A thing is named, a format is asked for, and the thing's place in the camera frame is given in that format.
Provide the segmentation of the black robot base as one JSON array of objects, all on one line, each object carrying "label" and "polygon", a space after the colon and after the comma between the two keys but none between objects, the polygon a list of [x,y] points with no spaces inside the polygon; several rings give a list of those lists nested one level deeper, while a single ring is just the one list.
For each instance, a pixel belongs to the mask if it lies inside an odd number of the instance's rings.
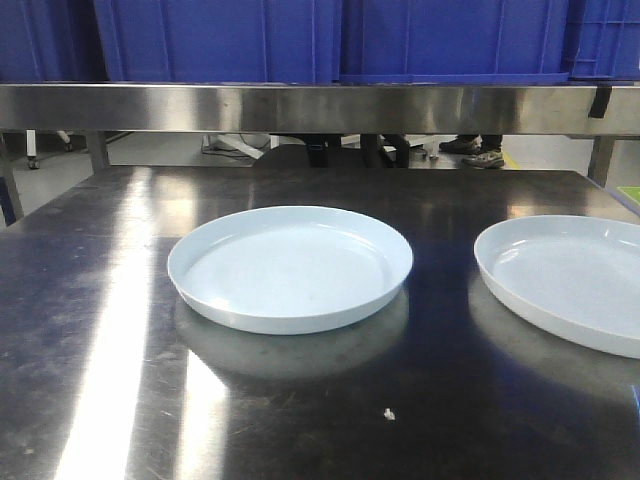
[{"label": "black robot base", "polygon": [[301,144],[282,144],[263,153],[256,169],[408,168],[410,144],[400,134],[359,134],[359,147],[342,144],[341,134],[285,134]]}]

